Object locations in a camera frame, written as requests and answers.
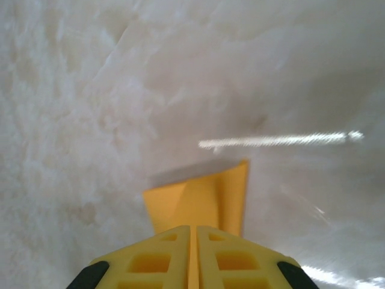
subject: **white marble surface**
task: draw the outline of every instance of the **white marble surface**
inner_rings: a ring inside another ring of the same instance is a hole
[[[383,0],[2,0],[1,288],[65,288],[152,235],[141,192],[251,160],[244,236],[385,288]],[[362,144],[198,148],[360,130]]]

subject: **rectangular hole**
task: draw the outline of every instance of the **rectangular hole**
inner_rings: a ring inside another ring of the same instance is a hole
[[[176,234],[171,234],[166,237],[163,237],[161,240],[162,241],[176,241],[177,235]]]
[[[210,233],[209,234],[209,240],[210,241],[224,241],[224,238],[222,236],[217,235],[217,234]]]
[[[119,282],[117,289],[162,289],[162,282]]]
[[[219,270],[256,270],[259,265],[254,256],[242,251],[224,251],[216,254]]]
[[[224,278],[224,289],[271,289],[266,279],[235,279]]]
[[[131,273],[166,273],[171,256],[161,253],[148,253],[135,256],[128,267]]]

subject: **white floor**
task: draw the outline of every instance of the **white floor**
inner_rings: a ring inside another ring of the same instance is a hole
[[[383,0],[0,2],[2,288],[65,288],[152,235],[159,176],[242,157],[245,238],[320,288],[385,288]],[[361,144],[198,148],[354,129]]]

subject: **yellow plastic part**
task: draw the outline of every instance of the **yellow plastic part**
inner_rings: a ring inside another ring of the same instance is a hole
[[[109,269],[96,289],[191,289],[188,226],[109,253]],[[197,227],[199,289],[292,289],[277,267],[292,258],[209,226]]]
[[[199,289],[292,289],[277,267],[294,259],[208,226],[197,231]]]
[[[180,226],[93,260],[109,269],[96,289],[186,289],[189,226]]]
[[[188,225],[191,244],[188,288],[199,288],[197,226],[211,226],[241,235],[248,162],[233,169],[189,179],[143,193],[155,233]]]

